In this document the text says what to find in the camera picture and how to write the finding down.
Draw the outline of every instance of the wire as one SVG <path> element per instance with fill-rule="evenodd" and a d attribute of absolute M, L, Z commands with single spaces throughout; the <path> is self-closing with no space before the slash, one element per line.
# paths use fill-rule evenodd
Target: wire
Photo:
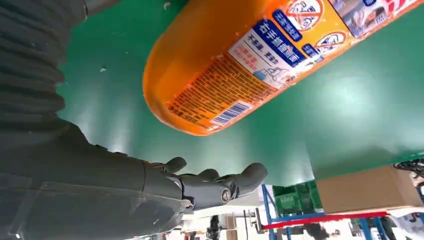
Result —
<path fill-rule="evenodd" d="M 243 215 L 244 215 L 244 226 L 246 227 L 246 240 L 249 240 L 248 221 L 246 220 L 246 211 L 245 210 L 243 210 Z"/>

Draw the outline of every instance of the gray robotic hand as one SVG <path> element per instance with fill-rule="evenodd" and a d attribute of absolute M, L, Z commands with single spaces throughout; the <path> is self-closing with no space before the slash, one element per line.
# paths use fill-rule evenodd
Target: gray robotic hand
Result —
<path fill-rule="evenodd" d="M 164 176 L 181 189 L 182 199 L 189 200 L 189 210 L 201 210 L 227 204 L 229 201 L 252 193 L 263 182 L 268 172 L 261 163 L 252 163 L 239 174 L 220 176 L 215 169 L 199 174 L 175 173 L 187 165 L 182 157 L 175 157 L 166 164 L 153 163 Z"/>

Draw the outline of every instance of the green epoxy floor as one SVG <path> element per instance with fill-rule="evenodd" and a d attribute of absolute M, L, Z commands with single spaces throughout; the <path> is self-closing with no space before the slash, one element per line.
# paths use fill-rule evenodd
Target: green epoxy floor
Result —
<path fill-rule="evenodd" d="M 159 122 L 143 98 L 149 51 L 185 3 L 171 0 L 164 10 L 165 2 L 124 0 L 73 30 L 61 115 L 91 143 L 153 162 L 181 156 L 194 173 L 229 174 L 261 162 L 275 185 L 382 166 L 424 149 L 422 5 L 237 124 L 195 137 Z"/>

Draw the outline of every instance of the cardboard box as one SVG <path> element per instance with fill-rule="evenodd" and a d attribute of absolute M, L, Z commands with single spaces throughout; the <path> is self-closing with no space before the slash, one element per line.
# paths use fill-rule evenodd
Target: cardboard box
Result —
<path fill-rule="evenodd" d="M 422 206 L 410 172 L 389 166 L 316 181 L 327 214 L 380 212 Z"/>

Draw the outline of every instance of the orange plastic bottle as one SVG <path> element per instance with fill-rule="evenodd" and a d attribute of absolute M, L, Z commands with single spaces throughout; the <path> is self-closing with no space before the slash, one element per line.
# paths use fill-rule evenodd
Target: orange plastic bottle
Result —
<path fill-rule="evenodd" d="M 205 136 L 234 124 L 419 0 L 190 0 L 155 43 L 155 116 Z"/>

